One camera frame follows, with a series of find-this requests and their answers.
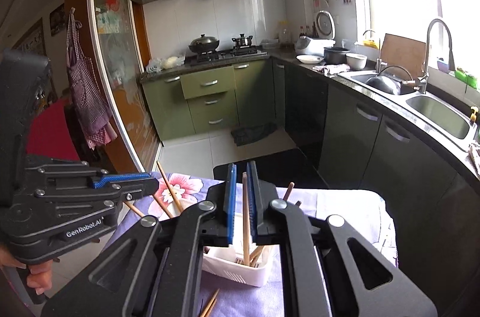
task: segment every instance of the checkered apron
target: checkered apron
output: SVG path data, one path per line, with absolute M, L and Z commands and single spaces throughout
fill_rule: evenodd
M 82 23 L 75 20 L 74 11 L 72 7 L 67 30 L 67 73 L 71 97 L 87 141 L 106 144 L 110 139 L 105 126 L 112 112 L 98 88 L 92 60 L 83 54 L 78 39 Z

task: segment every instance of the cutting board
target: cutting board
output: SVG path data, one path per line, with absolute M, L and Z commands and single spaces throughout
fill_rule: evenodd
M 387 33 L 383 40 L 381 59 L 388 65 L 404 67 L 413 78 L 417 78 L 422 76 L 425 48 L 422 41 Z

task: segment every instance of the white plastic basket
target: white plastic basket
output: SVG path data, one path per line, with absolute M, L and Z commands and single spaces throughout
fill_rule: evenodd
M 210 251 L 203 255 L 202 269 L 235 282 L 262 287 L 268 282 L 268 277 L 272 272 L 277 248 L 266 246 L 257 260 L 257 267 L 235 263 L 235 260 L 243 259 L 242 215 L 235 213 L 234 221 L 233 245 L 228 248 L 210 247 Z M 250 253 L 255 248 L 256 245 L 250 243 Z

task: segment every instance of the kitchen sink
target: kitchen sink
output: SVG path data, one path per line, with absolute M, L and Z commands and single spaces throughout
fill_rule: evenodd
M 400 95 L 392 95 L 365 84 L 375 75 L 375 71 L 342 72 L 339 74 L 342 78 L 395 102 L 433 126 L 461 150 L 468 152 L 470 143 L 474 140 L 477 131 L 477 124 L 471 124 L 468 117 L 430 93 L 421 94 L 413 88 L 403 86 Z

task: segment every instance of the screw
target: screw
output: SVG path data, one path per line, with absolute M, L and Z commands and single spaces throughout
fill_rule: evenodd
M 343 219 L 342 216 L 339 216 L 338 214 L 334 214 L 328 217 L 328 223 L 336 228 L 340 228 L 345 223 L 345 220 Z
M 154 216 L 145 216 L 140 219 L 140 224 L 145 228 L 151 228 L 157 223 L 157 218 Z
M 203 210 L 204 212 L 208 212 L 215 208 L 215 204 L 211 201 L 202 201 L 198 204 L 198 207 L 200 208 L 200 210 Z
M 284 200 L 277 198 L 276 200 L 272 200 L 270 202 L 270 206 L 277 210 L 283 210 L 287 207 L 287 203 Z

